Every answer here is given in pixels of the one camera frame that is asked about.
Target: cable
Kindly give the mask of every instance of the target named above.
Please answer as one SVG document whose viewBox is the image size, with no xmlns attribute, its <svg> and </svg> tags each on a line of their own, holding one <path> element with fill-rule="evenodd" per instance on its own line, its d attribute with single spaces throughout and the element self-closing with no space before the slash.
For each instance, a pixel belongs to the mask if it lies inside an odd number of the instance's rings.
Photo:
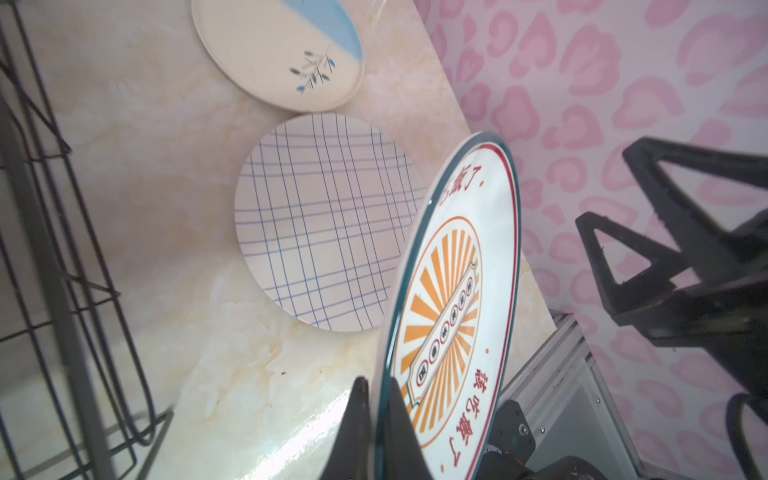
<svg viewBox="0 0 768 480">
<path fill-rule="evenodd" d="M 744 472 L 746 480 L 763 480 L 760 470 L 757 469 L 755 461 L 752 459 L 750 448 L 746 444 L 744 431 L 741 425 L 742 411 L 745 404 L 754 402 L 754 397 L 748 393 L 737 393 L 730 397 L 728 406 L 725 409 L 725 427 L 728 431 L 728 439 L 733 453 L 739 461 L 741 471 Z"/>
</svg>

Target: wall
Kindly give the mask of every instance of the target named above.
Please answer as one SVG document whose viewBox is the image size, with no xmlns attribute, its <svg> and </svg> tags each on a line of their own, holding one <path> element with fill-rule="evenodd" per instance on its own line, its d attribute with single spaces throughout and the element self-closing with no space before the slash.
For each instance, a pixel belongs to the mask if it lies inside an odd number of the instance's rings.
<svg viewBox="0 0 768 480">
<path fill-rule="evenodd" d="M 642 458 L 692 478 L 739 478 L 723 423 L 738 385 L 700 350 L 655 349 L 613 324 L 574 219 L 596 211 L 673 246 L 621 160 L 627 143 L 654 135 L 768 151 L 768 2 L 415 3 L 472 130 L 498 131 L 511 146 L 525 253 L 549 306 L 577 313 Z M 768 204 L 671 172 L 727 227 Z M 644 268 L 615 242 L 606 252 L 619 280 Z M 747 422 L 765 461 L 768 429 Z"/>
</svg>

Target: orange sunburst design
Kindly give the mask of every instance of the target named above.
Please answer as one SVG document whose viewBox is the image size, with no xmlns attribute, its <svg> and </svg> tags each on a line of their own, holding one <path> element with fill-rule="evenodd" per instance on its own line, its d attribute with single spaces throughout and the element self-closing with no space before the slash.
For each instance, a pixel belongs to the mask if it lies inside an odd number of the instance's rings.
<svg viewBox="0 0 768 480">
<path fill-rule="evenodd" d="M 454 220 L 462 221 L 449 225 Z M 474 228 L 466 219 L 456 217 L 438 229 L 430 240 L 409 287 L 406 304 L 409 315 L 403 316 L 395 350 L 399 363 L 396 372 L 422 448 L 443 430 L 464 386 L 479 322 L 481 272 Z M 477 279 L 474 287 L 465 283 L 468 275 Z M 460 292 L 472 295 L 462 307 L 460 321 L 455 327 L 443 327 L 451 319 L 451 308 L 458 305 Z M 435 333 L 443 328 L 450 328 L 451 333 L 442 346 L 438 345 L 445 352 L 435 361 L 432 367 L 435 371 L 427 377 L 423 393 L 409 390 L 413 386 L 416 363 L 421 364 L 425 358 L 427 341 L 430 345 L 436 344 Z"/>
</svg>

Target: blue grid pattern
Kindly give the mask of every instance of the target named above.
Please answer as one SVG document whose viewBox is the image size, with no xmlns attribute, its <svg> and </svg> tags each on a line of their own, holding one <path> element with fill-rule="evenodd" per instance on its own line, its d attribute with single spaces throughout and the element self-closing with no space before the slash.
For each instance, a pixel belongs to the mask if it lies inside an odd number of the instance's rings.
<svg viewBox="0 0 768 480">
<path fill-rule="evenodd" d="M 319 328 L 371 329 L 426 193 L 382 132 L 344 115 L 304 115 L 270 132 L 243 166 L 237 238 L 287 312 Z"/>
</svg>

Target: white plate with blue leaf design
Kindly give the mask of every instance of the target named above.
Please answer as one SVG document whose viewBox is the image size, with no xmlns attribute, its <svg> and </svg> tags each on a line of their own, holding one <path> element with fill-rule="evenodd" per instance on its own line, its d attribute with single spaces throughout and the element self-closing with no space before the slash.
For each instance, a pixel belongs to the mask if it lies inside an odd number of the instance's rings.
<svg viewBox="0 0 768 480">
<path fill-rule="evenodd" d="M 328 111 L 362 81 L 362 45 L 337 0 L 192 0 L 192 17 L 224 74 L 278 107 Z"/>
</svg>

